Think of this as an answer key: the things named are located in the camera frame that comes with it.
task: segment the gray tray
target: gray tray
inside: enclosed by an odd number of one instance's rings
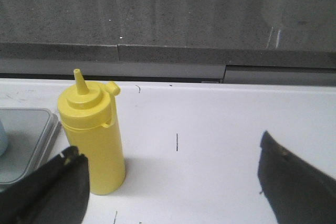
[[[0,156],[0,191],[44,164],[60,128],[47,109],[0,108],[8,148]]]

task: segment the blue cup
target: blue cup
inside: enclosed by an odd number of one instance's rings
[[[6,135],[4,126],[0,120],[0,156],[5,153],[8,146],[8,137]]]

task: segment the white countertop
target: white countertop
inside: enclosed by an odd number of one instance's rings
[[[0,106],[48,108],[73,81],[0,79]],[[265,130],[336,178],[336,88],[117,82],[127,176],[83,223],[277,223],[259,194]],[[179,147],[176,151],[176,135]],[[61,130],[50,156],[69,144]]]

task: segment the yellow plastic bottle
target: yellow plastic bottle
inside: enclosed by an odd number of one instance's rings
[[[91,192],[106,195],[120,187],[125,178],[115,100],[120,88],[113,81],[86,82],[79,69],[73,73],[76,85],[58,98],[61,122],[69,143],[89,160]]]

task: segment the gray granite surface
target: gray granite surface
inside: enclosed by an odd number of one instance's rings
[[[336,0],[0,0],[0,71],[10,59],[336,68],[335,13]]]

